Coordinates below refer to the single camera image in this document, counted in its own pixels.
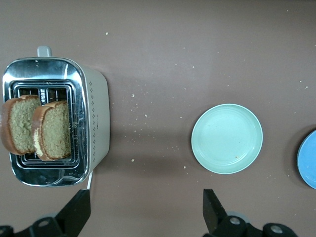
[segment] toaster heating grate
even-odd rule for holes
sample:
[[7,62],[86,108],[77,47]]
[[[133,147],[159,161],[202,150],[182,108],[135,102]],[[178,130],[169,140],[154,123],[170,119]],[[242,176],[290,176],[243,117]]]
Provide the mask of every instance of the toaster heating grate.
[[42,105],[53,101],[67,101],[69,108],[69,124],[71,138],[71,155],[54,161],[43,161],[36,153],[15,156],[16,161],[22,168],[71,168],[79,163],[77,150],[77,121],[74,105],[74,92],[70,84],[59,84],[52,82],[32,83],[25,85],[24,82],[17,82],[13,85],[13,97],[21,95],[38,95]]

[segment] dotted pattern on toaster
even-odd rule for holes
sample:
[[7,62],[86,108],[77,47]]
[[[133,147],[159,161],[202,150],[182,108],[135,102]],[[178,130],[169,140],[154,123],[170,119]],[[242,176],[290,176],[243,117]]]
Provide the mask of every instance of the dotted pattern on toaster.
[[96,140],[95,140],[95,137],[96,137],[96,135],[95,135],[95,130],[96,130],[96,121],[95,121],[95,114],[94,114],[94,111],[95,111],[95,109],[94,109],[94,101],[93,101],[93,98],[94,98],[94,96],[93,96],[93,87],[92,87],[92,82],[89,82],[89,85],[90,85],[90,105],[91,105],[91,111],[92,111],[92,138],[91,138],[91,140],[92,140],[92,144],[91,144],[91,146],[92,146],[92,162],[95,162],[95,155],[96,155],[96,152],[95,152],[95,149],[96,149],[96,147],[95,147],[95,143],[96,143]]

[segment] teal plate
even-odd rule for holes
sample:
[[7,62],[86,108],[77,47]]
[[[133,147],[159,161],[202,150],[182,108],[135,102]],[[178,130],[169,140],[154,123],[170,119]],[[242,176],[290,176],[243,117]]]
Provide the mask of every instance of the teal plate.
[[198,162],[218,174],[237,173],[254,162],[263,142],[259,120],[247,108],[223,104],[206,111],[192,132]]

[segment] bread crust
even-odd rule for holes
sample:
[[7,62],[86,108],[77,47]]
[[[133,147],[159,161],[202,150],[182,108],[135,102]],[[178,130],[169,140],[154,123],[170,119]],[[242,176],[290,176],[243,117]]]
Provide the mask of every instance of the bread crust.
[[59,158],[50,157],[49,154],[47,153],[47,150],[45,149],[44,139],[42,135],[42,125],[44,123],[46,113],[49,110],[54,109],[56,106],[63,103],[67,103],[67,101],[54,101],[54,102],[45,104],[43,106],[37,107],[33,114],[33,118],[32,118],[33,142],[34,142],[37,156],[44,161],[57,160],[60,158],[65,158],[70,155],[70,154],[66,154],[64,157],[59,157]]
[[9,99],[2,105],[0,130],[2,143],[9,152],[20,156],[25,155],[26,153],[34,153],[34,150],[20,151],[15,147],[10,127],[11,110],[15,103],[32,98],[38,99],[39,97],[37,95],[22,95],[20,98]]

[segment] bolt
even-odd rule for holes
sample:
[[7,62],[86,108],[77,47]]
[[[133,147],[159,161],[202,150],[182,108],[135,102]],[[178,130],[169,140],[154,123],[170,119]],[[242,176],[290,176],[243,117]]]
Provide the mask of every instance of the bolt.
[[274,233],[276,233],[276,234],[282,234],[283,233],[283,230],[279,226],[276,226],[276,225],[271,226],[271,230]]
[[234,225],[240,225],[240,220],[239,220],[238,218],[236,218],[236,217],[232,217],[232,218],[230,219],[230,222],[231,222],[232,224],[234,224]]

